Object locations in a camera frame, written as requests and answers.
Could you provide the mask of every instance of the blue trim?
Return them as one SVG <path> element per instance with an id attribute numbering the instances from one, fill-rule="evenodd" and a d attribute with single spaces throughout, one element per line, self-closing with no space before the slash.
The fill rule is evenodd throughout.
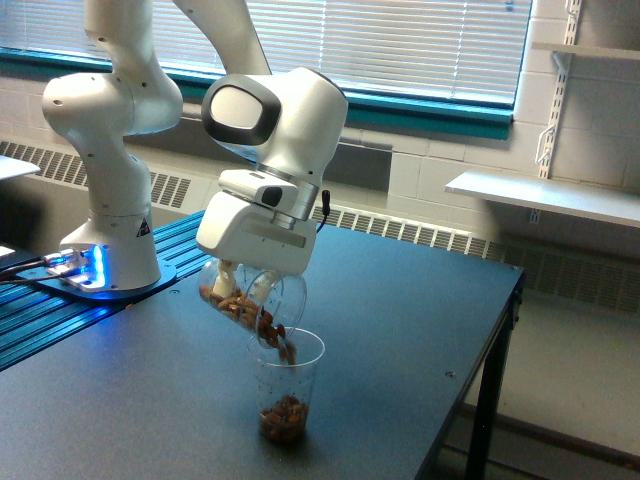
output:
<path id="1" fill-rule="evenodd" d="M 8 73 L 37 74 L 54 78 L 70 72 L 110 72 L 111 62 L 49 52 L 0 47 L 0 60 Z M 196 101 L 221 74 L 164 68 L 182 90 Z M 408 128 L 415 132 L 437 131 L 484 138 L 507 139 L 513 119 L 512 108 L 466 105 L 436 100 L 385 96 L 345 91 L 350 122 L 368 128 Z"/>

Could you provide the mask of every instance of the table leg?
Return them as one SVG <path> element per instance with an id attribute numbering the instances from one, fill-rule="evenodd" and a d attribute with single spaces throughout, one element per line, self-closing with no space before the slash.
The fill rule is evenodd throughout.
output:
<path id="1" fill-rule="evenodd" d="M 507 309 L 507 318 L 504 320 L 498 337 L 494 341 L 484 362 L 482 383 L 480 384 L 480 394 L 478 395 L 478 405 L 476 407 L 471 446 L 469 447 L 469 457 L 467 459 L 467 468 L 464 477 L 465 480 L 484 479 L 489 447 L 491 445 L 491 433 L 498 410 L 498 400 L 500 399 L 502 377 L 507 362 L 509 340 L 511 339 L 511 331 L 517 320 L 519 304 L 520 294 L 516 292 L 512 296 L 510 307 Z"/>

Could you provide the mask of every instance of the clear plastic cup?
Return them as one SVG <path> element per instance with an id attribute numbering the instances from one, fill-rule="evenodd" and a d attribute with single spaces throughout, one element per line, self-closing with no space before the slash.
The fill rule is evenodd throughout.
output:
<path id="1" fill-rule="evenodd" d="M 292 443 L 304 434 L 325 350 L 322 339 L 307 330 L 287 328 L 286 338 L 295 353 L 283 355 L 278 349 L 265 349 L 256 338 L 249 341 L 256 362 L 260 433 L 274 443 Z"/>

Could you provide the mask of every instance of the wall shelf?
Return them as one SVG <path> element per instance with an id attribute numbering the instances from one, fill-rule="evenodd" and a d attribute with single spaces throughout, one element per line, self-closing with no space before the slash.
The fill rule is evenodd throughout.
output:
<path id="1" fill-rule="evenodd" d="M 580 45 L 565 45 L 562 43 L 533 42 L 531 45 L 537 50 L 550 50 L 558 53 L 569 53 L 580 57 L 605 58 L 616 60 L 639 60 L 639 50 L 624 50 L 621 48 L 583 47 Z"/>
<path id="2" fill-rule="evenodd" d="M 640 227 L 640 196 L 525 175 L 468 171 L 445 190 L 520 207 Z"/>
<path id="3" fill-rule="evenodd" d="M 33 163 L 15 160 L 13 158 L 0 155 L 0 180 L 28 175 L 39 172 L 40 169 Z"/>

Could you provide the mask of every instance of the window blinds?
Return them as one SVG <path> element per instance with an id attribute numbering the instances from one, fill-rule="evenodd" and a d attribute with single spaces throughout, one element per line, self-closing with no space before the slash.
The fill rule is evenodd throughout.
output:
<path id="1" fill-rule="evenodd" d="M 344 88 L 513 104 L 531 0 L 247 2 L 272 70 L 307 66 Z M 105 58 L 82 0 L 0 1 L 0 45 Z M 213 47 L 170 0 L 154 0 L 167 67 L 222 73 Z"/>

